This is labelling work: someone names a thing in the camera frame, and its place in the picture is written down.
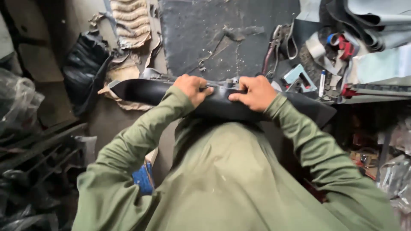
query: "person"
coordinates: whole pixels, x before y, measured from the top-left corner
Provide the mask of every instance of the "person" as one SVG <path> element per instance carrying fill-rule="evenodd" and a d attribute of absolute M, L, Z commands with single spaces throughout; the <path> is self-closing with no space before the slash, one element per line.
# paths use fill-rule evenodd
<path fill-rule="evenodd" d="M 73 230 L 399 230 L 384 193 L 361 176 L 332 136 L 277 94 L 264 76 L 241 77 L 239 84 L 247 94 L 231 94 L 229 100 L 278 124 L 326 194 L 325 202 L 279 164 L 258 126 L 191 118 L 213 89 L 200 92 L 206 80 L 185 74 L 78 177 Z M 141 195 L 132 172 L 179 118 L 184 119 L 175 131 L 178 163 L 152 195 Z"/>

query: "pliers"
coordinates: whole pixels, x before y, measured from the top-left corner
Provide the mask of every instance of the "pliers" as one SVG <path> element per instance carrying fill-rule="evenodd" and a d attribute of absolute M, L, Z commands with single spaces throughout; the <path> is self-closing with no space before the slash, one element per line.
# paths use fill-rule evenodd
<path fill-rule="evenodd" d="M 270 61 L 271 55 L 274 53 L 274 66 L 272 67 L 271 71 L 273 74 L 275 69 L 277 68 L 278 64 L 278 52 L 280 49 L 281 41 L 283 40 L 283 33 L 281 32 L 281 25 L 278 25 L 274 32 L 271 35 L 270 43 L 268 44 L 268 50 L 263 62 L 263 68 L 261 70 L 262 75 L 267 75 L 268 73 L 268 63 Z"/>

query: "hand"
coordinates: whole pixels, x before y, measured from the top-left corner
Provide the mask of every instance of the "hand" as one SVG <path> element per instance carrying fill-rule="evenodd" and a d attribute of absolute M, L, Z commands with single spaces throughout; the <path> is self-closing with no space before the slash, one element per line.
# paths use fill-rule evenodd
<path fill-rule="evenodd" d="M 247 94 L 234 93 L 229 96 L 231 101 L 240 101 L 251 110 L 263 112 L 277 96 L 277 92 L 262 75 L 257 77 L 240 77 L 240 90 L 247 90 Z"/>
<path fill-rule="evenodd" d="M 189 76 L 188 74 L 178 77 L 173 86 L 178 87 L 188 96 L 194 108 L 198 107 L 214 91 L 214 88 L 208 87 L 200 92 L 200 88 L 207 86 L 207 81 L 197 76 Z"/>

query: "black rubber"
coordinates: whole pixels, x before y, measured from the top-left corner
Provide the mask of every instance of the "black rubber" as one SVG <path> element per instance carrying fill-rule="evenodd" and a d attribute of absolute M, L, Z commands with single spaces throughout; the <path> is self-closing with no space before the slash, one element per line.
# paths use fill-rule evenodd
<path fill-rule="evenodd" d="M 110 89 L 123 100 L 156 106 L 161 102 L 171 85 L 172 82 L 129 79 L 119 82 Z M 194 110 L 194 114 L 202 118 L 221 118 L 232 121 L 270 121 L 262 113 L 251 111 L 240 102 L 229 101 L 228 96 L 232 93 L 245 92 L 225 87 L 215 87 L 214 93 Z M 282 94 L 288 98 L 299 112 L 310 117 L 319 127 L 323 127 L 337 112 L 335 108 L 302 94 L 294 92 L 283 92 Z"/>

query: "blue fabric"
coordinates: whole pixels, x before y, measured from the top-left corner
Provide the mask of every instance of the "blue fabric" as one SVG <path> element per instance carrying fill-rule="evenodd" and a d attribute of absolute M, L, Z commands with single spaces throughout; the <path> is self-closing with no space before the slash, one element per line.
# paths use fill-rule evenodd
<path fill-rule="evenodd" d="M 140 192 L 144 195 L 151 195 L 153 190 L 154 190 L 154 182 L 153 186 L 150 184 L 150 180 L 148 179 L 148 175 L 150 175 L 151 179 L 152 177 L 152 170 L 151 170 L 151 163 L 147 162 L 147 170 L 144 167 L 144 164 L 141 166 L 141 168 L 135 172 L 133 172 L 132 177 L 134 184 L 140 186 Z"/>

